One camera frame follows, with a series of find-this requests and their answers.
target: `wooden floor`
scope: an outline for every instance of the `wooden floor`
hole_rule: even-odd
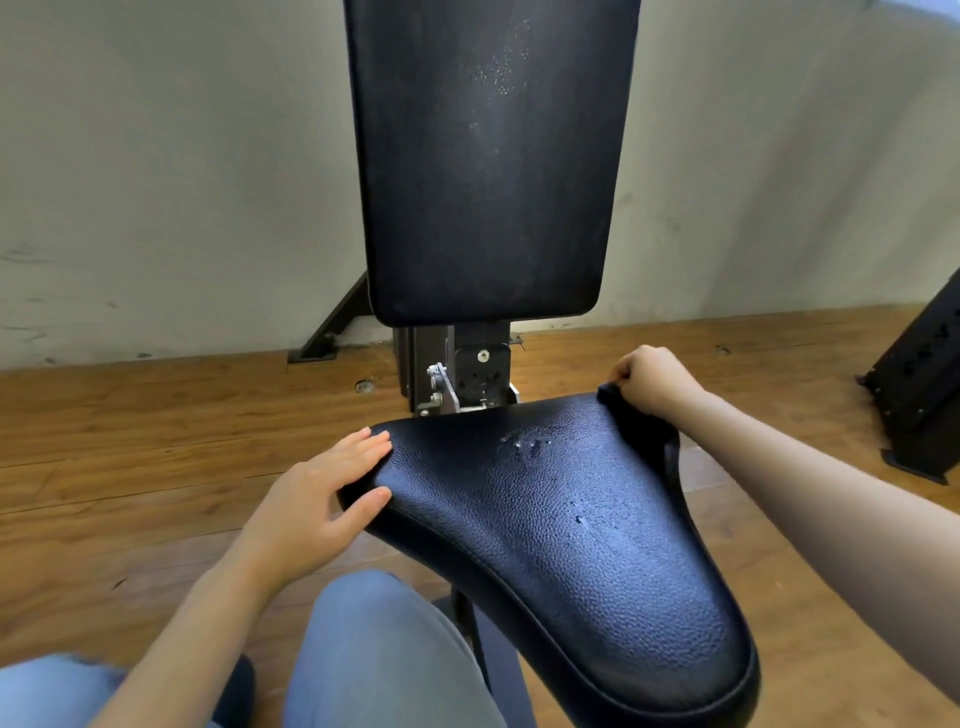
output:
[[[590,391],[637,344],[668,346],[707,388],[761,420],[960,511],[956,477],[944,488],[880,462],[876,417],[852,381],[915,313],[852,309],[526,334],[514,347],[513,381],[526,400]],[[374,391],[357,394],[355,382],[367,378]],[[350,430],[405,414],[384,347],[289,368],[278,352],[0,375],[0,665],[61,650],[134,663],[277,473]],[[698,474],[708,471],[687,468],[687,479],[716,475]],[[687,498],[759,646],[764,682],[753,725],[960,725],[960,710],[721,480]],[[428,596],[444,589],[372,538],[290,587],[249,647],[259,673],[257,726],[279,724],[321,587],[374,566]],[[536,678],[530,683],[540,728],[568,725]]]

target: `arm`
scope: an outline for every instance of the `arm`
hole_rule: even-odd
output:
[[[883,640],[960,702],[960,516],[740,412],[667,349],[640,347],[611,381],[709,452]]]
[[[224,558],[173,619],[90,728],[203,728],[261,612],[288,583],[332,561],[387,504],[378,488],[340,518],[333,494],[391,449],[364,429],[282,475]]]

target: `black padded cushion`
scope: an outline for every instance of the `black padded cushion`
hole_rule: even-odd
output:
[[[345,0],[373,313],[567,316],[600,291],[640,0]]]
[[[390,487],[371,533],[470,597],[577,725],[745,725],[756,649],[677,432],[605,392],[379,425],[394,451],[341,502]]]

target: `jeans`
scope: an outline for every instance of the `jeans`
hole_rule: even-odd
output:
[[[0,726],[84,728],[123,677],[116,667],[69,655],[4,667]],[[505,726],[456,627],[382,571],[327,586],[290,679],[283,728],[452,725]]]

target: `forearm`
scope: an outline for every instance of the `forearm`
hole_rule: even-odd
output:
[[[229,559],[200,578],[90,728],[203,728],[269,596]]]
[[[669,419],[881,638],[960,702],[960,517],[713,395],[677,403]]]

